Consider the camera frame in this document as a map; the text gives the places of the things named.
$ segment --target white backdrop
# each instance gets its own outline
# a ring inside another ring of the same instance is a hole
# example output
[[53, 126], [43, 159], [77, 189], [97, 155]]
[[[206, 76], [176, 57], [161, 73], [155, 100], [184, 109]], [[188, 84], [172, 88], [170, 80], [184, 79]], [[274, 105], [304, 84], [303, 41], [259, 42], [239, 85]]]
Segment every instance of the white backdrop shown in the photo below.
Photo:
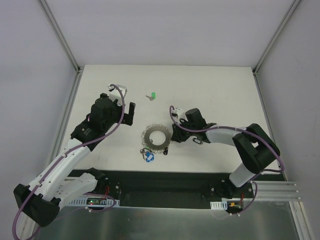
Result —
[[320, 1], [302, 1], [258, 72], [276, 144], [320, 239]]
[[292, 0], [47, 0], [85, 64], [255, 67]]
[[75, 79], [39, 3], [0, 1], [0, 238], [11, 240], [14, 188], [43, 171]]

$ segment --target decorative metal disc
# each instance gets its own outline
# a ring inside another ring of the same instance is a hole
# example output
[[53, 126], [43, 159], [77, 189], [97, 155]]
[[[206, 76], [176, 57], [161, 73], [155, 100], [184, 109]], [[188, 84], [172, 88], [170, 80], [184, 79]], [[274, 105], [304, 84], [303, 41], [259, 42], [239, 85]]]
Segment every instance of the decorative metal disc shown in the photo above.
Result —
[[[150, 139], [150, 135], [153, 132], [160, 131], [164, 134], [165, 140], [160, 145], [153, 144], [152, 140]], [[165, 150], [165, 148], [169, 147], [171, 143], [171, 133], [166, 126], [162, 124], [153, 124], [147, 126], [146, 130], [142, 133], [142, 145], [145, 146], [147, 149], [150, 149], [154, 153], [161, 154]]]

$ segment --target purple cable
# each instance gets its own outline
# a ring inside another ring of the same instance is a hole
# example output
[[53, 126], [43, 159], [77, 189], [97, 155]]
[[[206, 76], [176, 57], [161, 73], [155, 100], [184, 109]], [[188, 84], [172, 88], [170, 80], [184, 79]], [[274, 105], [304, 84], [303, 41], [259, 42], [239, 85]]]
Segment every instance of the purple cable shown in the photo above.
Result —
[[213, 127], [210, 127], [210, 128], [206, 128], [206, 129], [201, 129], [201, 130], [191, 130], [191, 129], [187, 129], [181, 125], [179, 125], [174, 117], [172, 116], [172, 110], [174, 110], [174, 106], [170, 106], [170, 109], [169, 109], [169, 112], [170, 112], [170, 118], [171, 120], [174, 122], [175, 125], [177, 125], [179, 128], [185, 130], [185, 131], [188, 131], [188, 132], [191, 132], [191, 133], [203, 133], [203, 132], [207, 132], [209, 130], [215, 130], [215, 129], [229, 129], [229, 130], [234, 130], [234, 131], [237, 131], [237, 132], [242, 132], [242, 133], [245, 133], [245, 134], [248, 134], [254, 138], [256, 138], [257, 140], [259, 140], [260, 142], [262, 142], [269, 150], [270, 152], [272, 152], [272, 154], [275, 156], [275, 158], [278, 160], [279, 164], [280, 164], [280, 170], [273, 170], [273, 169], [264, 169], [262, 172], [274, 172], [274, 173], [283, 173], [285, 171], [285, 164], [284, 162], [281, 160], [281, 158], [278, 156], [278, 154], [275, 152], [275, 150], [263, 139], [261, 138], [260, 136], [252, 133], [252, 132], [249, 132], [247, 130], [243, 130], [241, 128], [236, 128], [236, 127], [233, 127], [233, 126], [213, 126]]
[[[67, 156], [69, 153], [71, 153], [72, 151], [81, 148], [81, 147], [85, 147], [89, 144], [93, 144], [96, 143], [98, 141], [101, 141], [103, 139], [105, 139], [106, 137], [110, 136], [112, 133], [114, 133], [117, 128], [120, 126], [120, 124], [122, 123], [122, 120], [124, 119], [124, 115], [125, 115], [125, 98], [124, 95], [122, 94], [120, 88], [118, 88], [115, 84], [110, 84], [111, 87], [114, 87], [120, 94], [121, 96], [121, 101], [122, 101], [122, 113], [121, 113], [121, 117], [119, 122], [117, 123], [117, 125], [114, 127], [114, 129], [112, 129], [110, 132], [108, 132], [106, 135], [101, 136], [95, 140], [92, 141], [88, 141], [85, 142], [83, 144], [80, 144], [78, 146], [75, 146], [71, 149], [69, 149], [68, 151], [65, 152], [65, 155]], [[49, 170], [43, 175], [43, 177], [40, 179], [39, 183], [41, 184], [46, 177], [52, 172], [52, 170], [61, 162], [61, 160], [64, 159], [63, 156], [59, 157], [58, 160], [49, 168]], [[22, 203], [22, 205], [20, 206], [18, 212], [16, 213], [14, 220], [13, 220], [13, 224], [12, 224], [12, 235], [14, 240], [21, 240], [18, 235], [17, 235], [17, 222], [18, 222], [18, 218], [22, 212], [22, 210], [24, 209], [24, 207], [26, 206], [27, 202], [30, 200], [30, 198], [32, 197], [32, 195], [36, 192], [36, 190], [39, 188], [39, 186], [35, 186], [34, 189], [30, 192], [30, 194], [26, 197], [26, 199], [24, 200], [24, 202]], [[34, 238], [34, 236], [39, 232], [40, 228], [38, 228], [29, 238], [27, 238], [26, 240], [31, 240], [32, 238]]]

